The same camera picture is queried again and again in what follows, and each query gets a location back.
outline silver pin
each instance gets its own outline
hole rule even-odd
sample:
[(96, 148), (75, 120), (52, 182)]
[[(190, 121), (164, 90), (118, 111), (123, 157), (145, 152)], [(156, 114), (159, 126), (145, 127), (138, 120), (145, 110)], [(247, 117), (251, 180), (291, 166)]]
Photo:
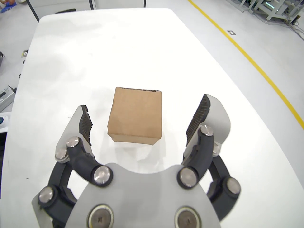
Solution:
[(213, 152), (212, 152), (212, 156), (213, 157), (217, 157), (219, 155), (219, 152), (221, 151), (220, 146), (217, 143), (213, 143)]
[(239, 194), (241, 192), (240, 183), (235, 178), (228, 178), (228, 180), (227, 180), (227, 188), (233, 194)]
[(100, 185), (104, 185), (110, 179), (110, 176), (110, 169), (104, 165), (98, 167), (94, 172), (94, 180)]
[(62, 160), (66, 156), (67, 156), (67, 148), (66, 147), (56, 149), (55, 158), (57, 160)]
[(68, 148), (73, 148), (77, 144), (79, 144), (79, 137), (71, 137), (69, 140), (66, 142), (66, 145)]
[(49, 202), (54, 196), (54, 191), (51, 187), (47, 186), (44, 187), (39, 193), (39, 201), (41, 203)]
[(197, 178), (194, 171), (187, 167), (181, 169), (179, 178), (182, 184), (186, 187), (192, 188), (197, 183)]
[(201, 132), (205, 135), (205, 136), (213, 136), (213, 130), (210, 126), (208, 125), (202, 125), (201, 126)]

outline white device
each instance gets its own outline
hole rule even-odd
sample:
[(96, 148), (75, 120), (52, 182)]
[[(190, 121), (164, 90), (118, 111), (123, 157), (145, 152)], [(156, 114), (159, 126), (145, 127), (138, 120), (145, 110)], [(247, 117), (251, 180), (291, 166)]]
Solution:
[(15, 99), (15, 92), (10, 86), (0, 90), (0, 112), (9, 106)]
[(11, 119), (11, 112), (0, 113), (0, 133), (7, 132)]

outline person's hand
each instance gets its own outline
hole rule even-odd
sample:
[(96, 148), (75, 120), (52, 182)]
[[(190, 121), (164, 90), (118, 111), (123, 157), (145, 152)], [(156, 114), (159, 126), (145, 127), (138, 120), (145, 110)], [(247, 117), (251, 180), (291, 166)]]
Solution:
[(10, 0), (9, 4), (13, 5), (15, 3), (15, 0)]

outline floor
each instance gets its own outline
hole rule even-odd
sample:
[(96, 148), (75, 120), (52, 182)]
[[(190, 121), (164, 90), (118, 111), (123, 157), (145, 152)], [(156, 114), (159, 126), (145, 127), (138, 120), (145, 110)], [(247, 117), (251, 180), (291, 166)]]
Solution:
[[(290, 29), (266, 25), (248, 12), (241, 13), (225, 0), (192, 1), (221, 28), (236, 33), (233, 39), (273, 80), (304, 119), (304, 42)], [(172, 9), (201, 41), (265, 122), (304, 186), (304, 131), (261, 74), (187, 0), (147, 0), (147, 7)], [(36, 26), (37, 21), (27, 5), (18, 4), (11, 11), (0, 14), (3, 36), (0, 50), (6, 55), (0, 67), (0, 89), (7, 85), (17, 87), (24, 60), (21, 54), (29, 48)], [(304, 13), (299, 26), (304, 29)], [(189, 58), (204, 57), (189, 50)]]

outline blue slipper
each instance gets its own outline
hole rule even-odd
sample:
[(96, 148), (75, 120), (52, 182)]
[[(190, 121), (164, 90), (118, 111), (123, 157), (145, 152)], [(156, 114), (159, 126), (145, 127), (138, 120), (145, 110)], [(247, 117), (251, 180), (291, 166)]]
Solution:
[(5, 5), (6, 5), (5, 8), (3, 8), (3, 9), (0, 11), (0, 13), (4, 13), (4, 12), (6, 12), (6, 11), (12, 9), (12, 7), (15, 7), (15, 6), (17, 5), (17, 3), (14, 3), (13, 5), (11, 5), (9, 2), (7, 2)]

